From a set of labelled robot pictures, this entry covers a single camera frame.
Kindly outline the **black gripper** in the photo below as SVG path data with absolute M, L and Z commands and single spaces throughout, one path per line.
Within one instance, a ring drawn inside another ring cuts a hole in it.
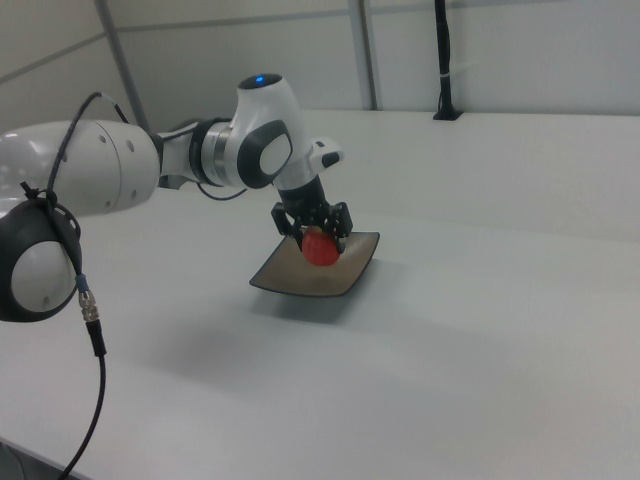
M 271 216 L 280 235 L 302 239 L 302 225 L 323 225 L 323 232 L 331 237 L 337 252 L 344 253 L 346 238 L 353 229 L 351 214 L 345 202 L 327 202 L 318 175 L 303 186 L 278 193 L 281 202 L 273 206 Z

